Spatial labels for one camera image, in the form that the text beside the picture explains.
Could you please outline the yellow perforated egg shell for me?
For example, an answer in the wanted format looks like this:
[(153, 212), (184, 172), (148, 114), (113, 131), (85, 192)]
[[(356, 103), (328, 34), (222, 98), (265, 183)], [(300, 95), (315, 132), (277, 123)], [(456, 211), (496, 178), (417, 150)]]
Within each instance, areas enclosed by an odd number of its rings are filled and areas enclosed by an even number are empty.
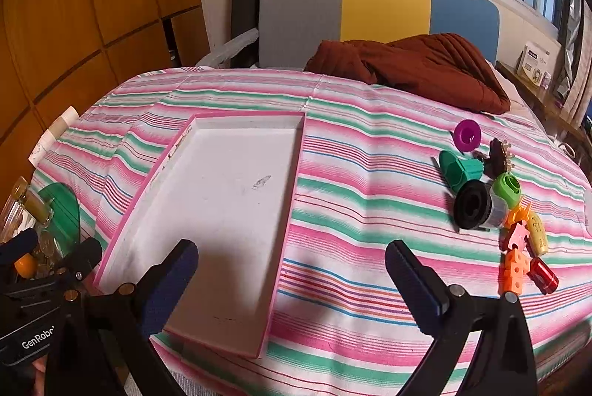
[(540, 216), (531, 212), (527, 222), (529, 231), (529, 245), (535, 257), (542, 257), (549, 250), (547, 233)]

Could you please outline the rust brown quilted jacket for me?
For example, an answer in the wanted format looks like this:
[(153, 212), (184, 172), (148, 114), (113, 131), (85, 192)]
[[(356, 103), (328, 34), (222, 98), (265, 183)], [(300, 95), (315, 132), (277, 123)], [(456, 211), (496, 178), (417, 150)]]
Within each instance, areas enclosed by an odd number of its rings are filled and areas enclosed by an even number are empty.
[(323, 41), (305, 70), (385, 85), (474, 113), (501, 115), (511, 107), (482, 52), (459, 34), (421, 34), (391, 43)]

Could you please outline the red puzzle piece block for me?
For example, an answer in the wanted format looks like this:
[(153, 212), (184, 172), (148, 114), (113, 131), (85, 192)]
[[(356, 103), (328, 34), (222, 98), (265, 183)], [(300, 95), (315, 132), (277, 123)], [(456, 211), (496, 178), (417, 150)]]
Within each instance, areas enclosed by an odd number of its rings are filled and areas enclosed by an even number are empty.
[(510, 228), (501, 229), (500, 233), (500, 250), (508, 252), (517, 249), (524, 251), (530, 232), (523, 222), (514, 223)]

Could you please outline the small glass bottle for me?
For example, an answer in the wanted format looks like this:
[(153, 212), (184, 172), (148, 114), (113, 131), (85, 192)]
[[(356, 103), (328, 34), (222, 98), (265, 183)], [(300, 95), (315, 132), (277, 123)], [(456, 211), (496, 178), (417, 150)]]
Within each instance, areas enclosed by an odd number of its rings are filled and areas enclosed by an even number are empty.
[(28, 182), (19, 177), (11, 190), (11, 197), (19, 203), (40, 225), (48, 227), (53, 212), (50, 205), (44, 202)]

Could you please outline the orange linking cubes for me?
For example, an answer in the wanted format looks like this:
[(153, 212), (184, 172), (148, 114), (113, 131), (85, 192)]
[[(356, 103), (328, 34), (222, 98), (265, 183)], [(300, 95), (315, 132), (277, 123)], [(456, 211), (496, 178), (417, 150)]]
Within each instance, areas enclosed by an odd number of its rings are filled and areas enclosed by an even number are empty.
[(524, 280), (530, 271), (530, 257), (519, 248), (508, 251), (503, 260), (500, 277), (500, 294), (512, 292), (517, 296), (523, 293)]

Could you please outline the orange fruit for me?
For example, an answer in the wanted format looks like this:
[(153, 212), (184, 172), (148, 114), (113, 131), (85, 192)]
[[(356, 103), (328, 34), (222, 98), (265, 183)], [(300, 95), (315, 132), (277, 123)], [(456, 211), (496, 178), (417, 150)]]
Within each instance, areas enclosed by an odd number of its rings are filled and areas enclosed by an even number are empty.
[(14, 263), (17, 274), (24, 279), (32, 279), (37, 272), (37, 260), (27, 253)]

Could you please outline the grey yellow blue headboard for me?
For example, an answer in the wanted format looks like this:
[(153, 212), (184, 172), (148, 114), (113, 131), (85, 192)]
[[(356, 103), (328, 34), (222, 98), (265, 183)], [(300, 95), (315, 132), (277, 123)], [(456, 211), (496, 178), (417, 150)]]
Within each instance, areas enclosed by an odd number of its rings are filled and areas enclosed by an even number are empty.
[(260, 0), (259, 65), (301, 70), (322, 41), (447, 33), (496, 61), (499, 32), (499, 10), (489, 0)]

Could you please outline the red shiny capsule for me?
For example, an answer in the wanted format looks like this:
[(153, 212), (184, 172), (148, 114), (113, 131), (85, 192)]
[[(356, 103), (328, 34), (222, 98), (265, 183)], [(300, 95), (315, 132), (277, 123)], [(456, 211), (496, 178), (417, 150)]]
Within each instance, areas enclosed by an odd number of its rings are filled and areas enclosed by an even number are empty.
[(552, 294), (558, 289), (557, 275), (541, 258), (536, 257), (530, 261), (529, 277), (545, 295)]

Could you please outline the purple button-top toy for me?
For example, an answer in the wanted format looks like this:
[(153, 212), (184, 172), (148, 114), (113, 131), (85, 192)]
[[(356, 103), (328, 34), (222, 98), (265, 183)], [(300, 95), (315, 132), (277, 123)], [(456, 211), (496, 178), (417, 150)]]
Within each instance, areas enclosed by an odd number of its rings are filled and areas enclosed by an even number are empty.
[(453, 140), (460, 152), (470, 153), (481, 144), (481, 126), (473, 119), (463, 119), (454, 128)]

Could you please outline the teal green ribbed cup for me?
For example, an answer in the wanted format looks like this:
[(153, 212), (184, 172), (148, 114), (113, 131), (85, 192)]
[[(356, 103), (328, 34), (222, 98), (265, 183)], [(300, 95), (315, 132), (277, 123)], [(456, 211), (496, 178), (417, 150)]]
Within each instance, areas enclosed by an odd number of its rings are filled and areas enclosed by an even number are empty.
[(479, 159), (459, 158), (450, 150), (442, 150), (438, 155), (441, 174), (451, 191), (456, 194), (466, 182), (479, 180), (485, 171)]

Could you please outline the black grey cylinder jar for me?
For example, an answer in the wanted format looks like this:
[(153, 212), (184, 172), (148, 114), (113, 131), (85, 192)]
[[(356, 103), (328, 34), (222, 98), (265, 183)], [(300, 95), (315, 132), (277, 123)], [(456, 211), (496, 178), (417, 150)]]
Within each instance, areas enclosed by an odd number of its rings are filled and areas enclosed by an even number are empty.
[(500, 228), (508, 212), (506, 201), (478, 180), (467, 181), (454, 198), (453, 219), (464, 230)]

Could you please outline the striped pink green blanket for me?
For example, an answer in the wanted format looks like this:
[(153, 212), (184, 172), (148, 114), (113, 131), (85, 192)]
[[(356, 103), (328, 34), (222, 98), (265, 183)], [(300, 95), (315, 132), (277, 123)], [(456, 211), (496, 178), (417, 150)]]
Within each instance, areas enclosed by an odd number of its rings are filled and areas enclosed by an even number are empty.
[(448, 282), (492, 295), (501, 254), (490, 233), (456, 232), (435, 163), (467, 113), (408, 92), (280, 70), (146, 72), (100, 99), (49, 150), (36, 188), (63, 183), (81, 229), (110, 248), (165, 147), (192, 116), (306, 116), (303, 169), (263, 357), (157, 339), (186, 377), (225, 394), (393, 395), (427, 351), (384, 268), (404, 240)]

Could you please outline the brown massage brush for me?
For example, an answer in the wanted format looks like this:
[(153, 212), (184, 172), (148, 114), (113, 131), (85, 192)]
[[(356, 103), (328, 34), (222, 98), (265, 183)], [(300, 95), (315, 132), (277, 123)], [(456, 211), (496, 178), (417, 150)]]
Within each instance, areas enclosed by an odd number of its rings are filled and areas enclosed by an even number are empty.
[(512, 145), (507, 141), (493, 138), (489, 144), (489, 154), (476, 150), (474, 157), (484, 165), (485, 174), (494, 180), (503, 173), (510, 173), (515, 167), (511, 147)]

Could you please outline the lime green round toy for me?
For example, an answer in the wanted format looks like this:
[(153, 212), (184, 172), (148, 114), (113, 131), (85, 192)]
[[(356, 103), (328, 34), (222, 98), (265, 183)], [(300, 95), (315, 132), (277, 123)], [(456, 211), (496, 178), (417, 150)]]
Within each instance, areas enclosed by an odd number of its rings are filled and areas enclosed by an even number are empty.
[(499, 174), (494, 179), (492, 190), (499, 198), (506, 202), (509, 210), (515, 209), (521, 202), (521, 185), (511, 172)]

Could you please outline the orange gear toy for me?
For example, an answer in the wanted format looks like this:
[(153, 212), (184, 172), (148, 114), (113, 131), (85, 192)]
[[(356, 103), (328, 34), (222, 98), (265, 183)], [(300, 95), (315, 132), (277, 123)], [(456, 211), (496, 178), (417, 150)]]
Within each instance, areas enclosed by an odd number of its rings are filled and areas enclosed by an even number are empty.
[(532, 203), (524, 205), (520, 203), (514, 209), (508, 212), (508, 215), (504, 222), (506, 229), (511, 229), (515, 224), (525, 222), (527, 223), (531, 218)]

